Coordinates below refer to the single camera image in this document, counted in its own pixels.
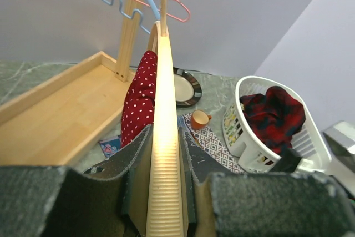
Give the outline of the wooden hanger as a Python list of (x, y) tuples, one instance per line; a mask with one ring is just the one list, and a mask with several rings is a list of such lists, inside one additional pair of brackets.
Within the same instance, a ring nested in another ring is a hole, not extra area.
[(148, 49), (158, 56), (146, 236), (183, 236), (180, 152), (167, 0), (153, 25)]

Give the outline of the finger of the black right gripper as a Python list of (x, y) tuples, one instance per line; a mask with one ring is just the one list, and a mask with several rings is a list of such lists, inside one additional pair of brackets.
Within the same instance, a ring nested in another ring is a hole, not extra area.
[(302, 157), (294, 149), (287, 148), (270, 172), (292, 173), (297, 169), (301, 159)]

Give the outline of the red polka dot garment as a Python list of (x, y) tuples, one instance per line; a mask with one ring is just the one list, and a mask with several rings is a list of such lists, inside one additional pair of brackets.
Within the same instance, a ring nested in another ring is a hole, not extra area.
[(157, 62), (157, 54), (147, 50), (127, 91), (121, 116), (122, 147), (154, 122)]

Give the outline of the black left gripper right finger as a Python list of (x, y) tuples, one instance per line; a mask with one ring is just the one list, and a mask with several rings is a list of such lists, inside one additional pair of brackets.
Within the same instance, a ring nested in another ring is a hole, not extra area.
[(188, 236), (353, 236), (354, 205), (315, 172), (235, 174), (179, 129)]

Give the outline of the red black plaid garment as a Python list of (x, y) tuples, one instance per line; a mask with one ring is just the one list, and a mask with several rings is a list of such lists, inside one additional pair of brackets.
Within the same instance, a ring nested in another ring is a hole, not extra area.
[(306, 120), (303, 104), (279, 86), (269, 87), (265, 94), (240, 97), (242, 112), (265, 146), (282, 156)]

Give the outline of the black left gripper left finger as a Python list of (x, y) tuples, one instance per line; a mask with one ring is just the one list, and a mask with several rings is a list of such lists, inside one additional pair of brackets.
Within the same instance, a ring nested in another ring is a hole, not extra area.
[(87, 171), (1, 167), (2, 236), (144, 236), (153, 128)]

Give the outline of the yellow lemon print skirt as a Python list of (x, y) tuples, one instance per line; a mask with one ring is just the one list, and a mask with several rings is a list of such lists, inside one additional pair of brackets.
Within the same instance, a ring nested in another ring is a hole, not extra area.
[(223, 117), (222, 130), (228, 147), (233, 146), (239, 136), (243, 133), (238, 118), (236, 104), (230, 104), (227, 107)]

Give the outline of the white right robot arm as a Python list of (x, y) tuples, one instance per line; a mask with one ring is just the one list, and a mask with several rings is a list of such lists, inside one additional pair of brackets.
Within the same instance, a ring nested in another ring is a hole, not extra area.
[(325, 173), (332, 177), (354, 204), (354, 124), (341, 120), (323, 131), (332, 156)]

